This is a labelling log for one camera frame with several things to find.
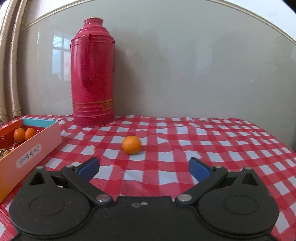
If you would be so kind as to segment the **colourful cardboard box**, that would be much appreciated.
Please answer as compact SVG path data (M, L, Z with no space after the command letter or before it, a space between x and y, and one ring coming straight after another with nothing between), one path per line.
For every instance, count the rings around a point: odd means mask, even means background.
M17 128L33 128L37 133L18 144L14 140ZM1 157L1 201L61 143L56 120L21 118L1 126L1 149L10 151Z

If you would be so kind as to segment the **orange mandarin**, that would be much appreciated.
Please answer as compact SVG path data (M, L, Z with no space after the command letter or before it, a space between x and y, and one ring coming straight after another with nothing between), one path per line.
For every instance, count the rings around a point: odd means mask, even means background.
M27 128L25 130L25 135L24 135L24 139L27 141L29 140L31 137L33 137L36 134L36 130L33 128Z
M17 128L14 131L14 141L18 144L22 144L25 141L25 130L23 128Z
M121 146L125 153L134 155L140 151L142 142L137 136L127 136L123 139Z

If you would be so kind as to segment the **red checkered tablecloth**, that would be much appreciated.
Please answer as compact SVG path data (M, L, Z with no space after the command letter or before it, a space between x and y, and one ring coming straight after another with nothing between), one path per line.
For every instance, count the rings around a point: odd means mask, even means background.
M36 120L57 121L62 135L62 144L41 165L53 171L98 156L101 168L91 182L112 197L177 196L196 184L188 171L191 157L230 171L251 167L280 208L273 235L295 240L295 152L251 122L127 115L103 127L81 128L70 115ZM137 154L122 149L127 136L141 140Z

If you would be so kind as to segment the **red thermos flask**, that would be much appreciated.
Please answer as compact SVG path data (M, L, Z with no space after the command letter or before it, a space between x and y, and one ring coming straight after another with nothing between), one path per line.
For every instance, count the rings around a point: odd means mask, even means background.
M113 122L115 40L100 18L89 18L70 43L74 124L103 126Z

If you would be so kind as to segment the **beige curtain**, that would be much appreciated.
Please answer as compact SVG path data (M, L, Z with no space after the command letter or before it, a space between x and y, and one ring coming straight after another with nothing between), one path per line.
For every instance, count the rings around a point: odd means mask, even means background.
M1 126L21 116L17 54L28 1L1 1Z

